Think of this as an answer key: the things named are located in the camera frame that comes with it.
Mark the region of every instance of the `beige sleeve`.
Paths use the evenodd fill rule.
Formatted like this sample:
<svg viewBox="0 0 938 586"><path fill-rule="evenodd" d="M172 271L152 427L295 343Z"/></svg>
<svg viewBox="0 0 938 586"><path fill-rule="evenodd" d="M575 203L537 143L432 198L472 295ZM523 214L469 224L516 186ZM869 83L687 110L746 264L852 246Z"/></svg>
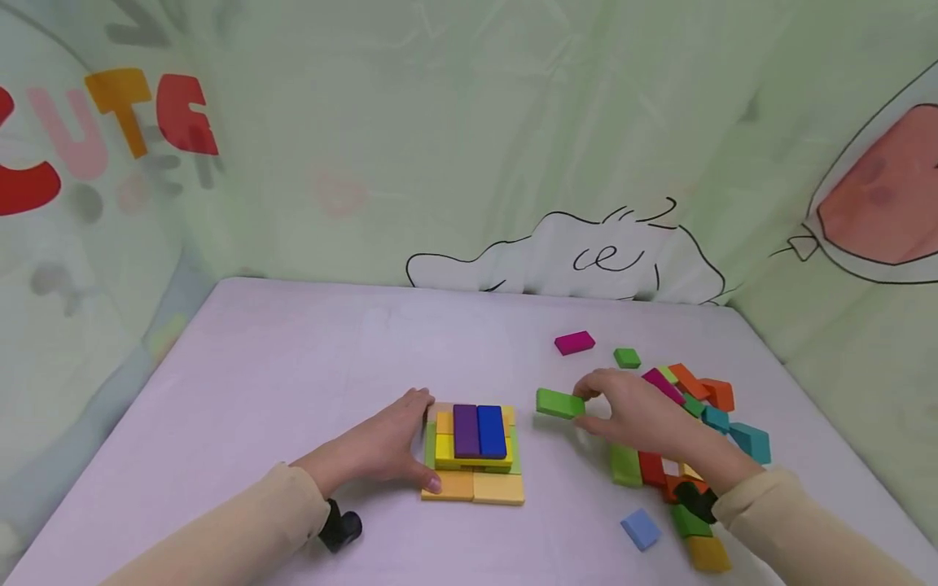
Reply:
<svg viewBox="0 0 938 586"><path fill-rule="evenodd" d="M257 484L166 537L102 586L249 584L322 531L329 504L302 470L278 464Z"/></svg>
<svg viewBox="0 0 938 586"><path fill-rule="evenodd" d="M786 584L922 583L814 502L792 473L753 476L720 497L713 513Z"/></svg>

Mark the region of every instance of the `lime green block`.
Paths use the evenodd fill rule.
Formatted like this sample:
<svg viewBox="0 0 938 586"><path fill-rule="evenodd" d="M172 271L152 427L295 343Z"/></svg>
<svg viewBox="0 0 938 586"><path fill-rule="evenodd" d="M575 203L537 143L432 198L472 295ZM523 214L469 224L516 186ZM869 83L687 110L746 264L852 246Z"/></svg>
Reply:
<svg viewBox="0 0 938 586"><path fill-rule="evenodd" d="M564 419L573 419L577 415L586 413L583 399L558 393L551 389L539 388L537 390L537 412Z"/></svg>
<svg viewBox="0 0 938 586"><path fill-rule="evenodd" d="M638 368L642 365L642 359L634 348L616 348L613 352L615 364L620 368Z"/></svg>
<svg viewBox="0 0 938 586"><path fill-rule="evenodd" d="M423 435L423 464L427 468L436 468L436 422L427 423L427 432Z"/></svg>
<svg viewBox="0 0 938 586"><path fill-rule="evenodd" d="M704 405L699 400L694 398L694 396L691 395L690 393L685 393L684 399L685 399L685 402L684 402L685 411L687 411L694 417L697 417L698 419L700 419L701 413L703 413L704 409L706 409L706 405Z"/></svg>
<svg viewBox="0 0 938 586"><path fill-rule="evenodd" d="M706 521L697 517L682 504L676 504L671 507L671 518L674 519L674 526L681 537L713 537L713 530Z"/></svg>
<svg viewBox="0 0 938 586"><path fill-rule="evenodd" d="M518 450L518 431L515 430L514 426L508 428L511 434L511 468L506 470L505 468L486 468L485 472L493 474L520 474L522 473L522 454Z"/></svg>
<svg viewBox="0 0 938 586"><path fill-rule="evenodd" d="M610 455L613 466L613 482L623 487L640 487L642 485L642 467L639 465L639 453L630 447L611 443Z"/></svg>
<svg viewBox="0 0 938 586"><path fill-rule="evenodd" d="M671 369L668 367L658 367L658 370L661 374L664 375L664 378L668 379L668 383L677 384L677 377L674 376L674 373L671 372Z"/></svg>

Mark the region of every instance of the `white table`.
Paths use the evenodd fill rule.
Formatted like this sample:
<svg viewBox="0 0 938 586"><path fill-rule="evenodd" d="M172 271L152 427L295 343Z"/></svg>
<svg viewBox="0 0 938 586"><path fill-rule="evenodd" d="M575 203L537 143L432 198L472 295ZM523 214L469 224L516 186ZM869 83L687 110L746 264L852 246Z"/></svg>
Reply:
<svg viewBox="0 0 938 586"><path fill-rule="evenodd" d="M593 350L553 347L583 329ZM8 585L97 584L411 386L516 406L527 503L344 488L336 498L361 515L362 538L337 556L315 542L266 583L776 583L721 529L734 570L694 572L656 490L613 485L603 445L534 413L539 386L569 391L614 366L617 346L634 346L649 367L684 362L732 382L734 417L769 432L777 464L920 577L938 576L938 552L731 309L235 278L205 302ZM663 532L645 553L619 526L640 506Z"/></svg>

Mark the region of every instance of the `left hand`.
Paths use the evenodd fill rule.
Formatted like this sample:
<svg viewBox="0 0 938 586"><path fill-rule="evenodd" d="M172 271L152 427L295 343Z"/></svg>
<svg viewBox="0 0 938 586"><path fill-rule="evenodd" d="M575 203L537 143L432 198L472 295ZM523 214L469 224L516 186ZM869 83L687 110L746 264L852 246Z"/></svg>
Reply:
<svg viewBox="0 0 938 586"><path fill-rule="evenodd" d="M410 389L375 416L324 443L291 466L305 470L324 498L356 478L404 478L438 493L440 477L411 455L423 413L436 399L430 391Z"/></svg>

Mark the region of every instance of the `pink block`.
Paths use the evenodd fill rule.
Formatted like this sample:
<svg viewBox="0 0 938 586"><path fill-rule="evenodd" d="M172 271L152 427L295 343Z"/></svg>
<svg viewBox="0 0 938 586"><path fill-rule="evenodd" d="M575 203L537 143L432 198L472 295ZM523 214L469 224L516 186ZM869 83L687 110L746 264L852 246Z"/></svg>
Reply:
<svg viewBox="0 0 938 586"><path fill-rule="evenodd" d="M583 330L576 334L561 336L553 341L553 345L557 347L561 354L566 356L567 354L589 350L596 346L596 341L589 335L589 332Z"/></svg>
<svg viewBox="0 0 938 586"><path fill-rule="evenodd" d="M656 386L659 391L678 405L683 405L687 402L684 395L681 395L681 392L678 391L673 384L668 383L668 379L664 378L664 375L661 374L661 371L657 368L652 368L648 372L645 372L642 378Z"/></svg>

